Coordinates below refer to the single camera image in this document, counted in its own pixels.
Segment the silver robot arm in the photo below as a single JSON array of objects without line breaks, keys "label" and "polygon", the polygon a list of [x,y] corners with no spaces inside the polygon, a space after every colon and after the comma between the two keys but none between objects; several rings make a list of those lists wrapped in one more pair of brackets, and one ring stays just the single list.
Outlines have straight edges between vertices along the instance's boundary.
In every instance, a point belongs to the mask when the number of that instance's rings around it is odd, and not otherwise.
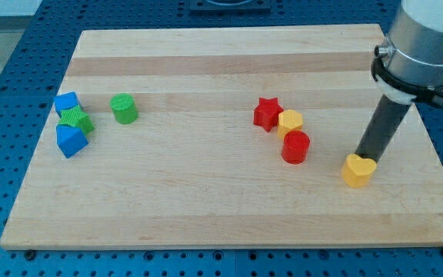
[{"label": "silver robot arm", "polygon": [[374,55],[372,78],[389,100],[442,107],[443,0],[402,0]]}]

